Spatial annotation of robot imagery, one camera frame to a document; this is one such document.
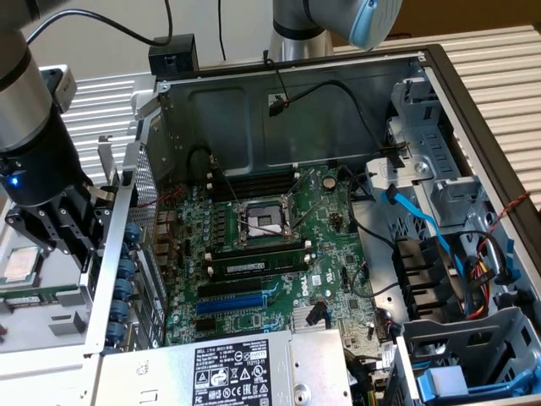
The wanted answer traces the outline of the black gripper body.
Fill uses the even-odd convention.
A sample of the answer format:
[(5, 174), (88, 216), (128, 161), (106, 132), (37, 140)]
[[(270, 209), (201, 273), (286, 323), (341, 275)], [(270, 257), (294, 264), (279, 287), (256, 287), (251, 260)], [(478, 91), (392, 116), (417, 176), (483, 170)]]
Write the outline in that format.
[(57, 110), (31, 141), (1, 153), (1, 185), (20, 206), (40, 206), (68, 187), (91, 183)]

